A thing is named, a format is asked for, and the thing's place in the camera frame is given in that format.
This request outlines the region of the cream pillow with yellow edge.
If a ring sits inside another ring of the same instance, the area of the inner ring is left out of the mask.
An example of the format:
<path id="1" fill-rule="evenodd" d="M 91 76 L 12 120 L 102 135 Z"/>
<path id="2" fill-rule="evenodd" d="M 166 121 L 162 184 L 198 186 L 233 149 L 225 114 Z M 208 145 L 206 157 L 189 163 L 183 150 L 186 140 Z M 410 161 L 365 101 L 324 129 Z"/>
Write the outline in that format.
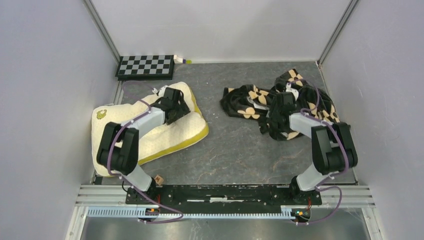
<path id="1" fill-rule="evenodd" d="M 164 124 L 152 129 L 141 138 L 138 146 L 139 165 L 192 146 L 209 133 L 208 124 L 202 116 L 191 88 L 183 81 L 173 83 L 170 87 L 182 91 L 190 113 L 170 125 Z M 133 104 L 103 105 L 93 110 L 91 116 L 91 154 L 94 169 L 99 175 L 110 176 L 107 168 L 97 163 L 96 160 L 106 124 L 109 122 L 126 122 L 147 109 L 148 107 L 138 100 Z"/>

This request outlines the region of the black floral pillowcase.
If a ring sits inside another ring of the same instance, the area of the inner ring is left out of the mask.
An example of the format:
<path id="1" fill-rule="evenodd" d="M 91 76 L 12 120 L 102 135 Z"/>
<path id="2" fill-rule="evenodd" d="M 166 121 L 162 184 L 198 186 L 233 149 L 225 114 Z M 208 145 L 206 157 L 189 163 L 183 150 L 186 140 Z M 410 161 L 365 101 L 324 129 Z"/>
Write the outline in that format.
<path id="1" fill-rule="evenodd" d="M 316 88 L 305 80 L 296 69 L 290 69 L 277 77 L 270 89 L 260 88 L 254 84 L 245 84 L 238 88 L 226 87 L 219 104 L 230 117 L 244 118 L 258 122 L 261 134 L 269 134 L 277 141 L 288 141 L 301 134 L 291 132 L 287 126 L 271 123 L 269 109 L 277 93 L 285 92 L 290 83 L 299 92 L 296 109 L 305 111 L 312 117 L 331 123 L 340 122 L 333 100 L 321 88 Z"/>

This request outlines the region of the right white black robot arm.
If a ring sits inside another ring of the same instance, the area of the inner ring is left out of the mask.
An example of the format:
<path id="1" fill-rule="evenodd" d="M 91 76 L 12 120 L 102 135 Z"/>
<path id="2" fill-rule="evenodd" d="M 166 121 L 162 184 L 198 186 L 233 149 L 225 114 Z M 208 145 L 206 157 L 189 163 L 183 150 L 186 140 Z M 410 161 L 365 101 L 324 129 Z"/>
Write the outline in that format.
<path id="1" fill-rule="evenodd" d="M 279 126 L 288 127 L 291 132 L 311 140 L 312 163 L 289 185 L 288 196 L 293 203 L 302 204 L 309 198 L 309 192 L 318 190 L 328 179 L 344 174 L 358 164 L 350 126 L 345 122 L 317 119 L 304 110 L 298 111 L 293 93 L 277 93 L 268 116 Z"/>

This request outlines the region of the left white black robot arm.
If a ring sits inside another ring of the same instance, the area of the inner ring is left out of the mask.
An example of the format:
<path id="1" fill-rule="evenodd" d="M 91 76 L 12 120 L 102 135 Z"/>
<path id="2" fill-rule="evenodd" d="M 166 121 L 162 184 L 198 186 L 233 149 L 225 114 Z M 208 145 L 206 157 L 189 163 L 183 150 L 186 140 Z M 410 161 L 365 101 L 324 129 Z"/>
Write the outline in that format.
<path id="1" fill-rule="evenodd" d="M 108 122 L 103 130 L 96 162 L 105 167 L 110 175 L 118 175 L 134 188 L 145 204 L 153 203 L 157 190 L 152 187 L 154 179 L 138 164 L 139 140 L 154 128 L 170 125 L 191 112 L 184 93 L 166 87 L 163 96 L 147 105 L 147 110 L 124 122 Z"/>

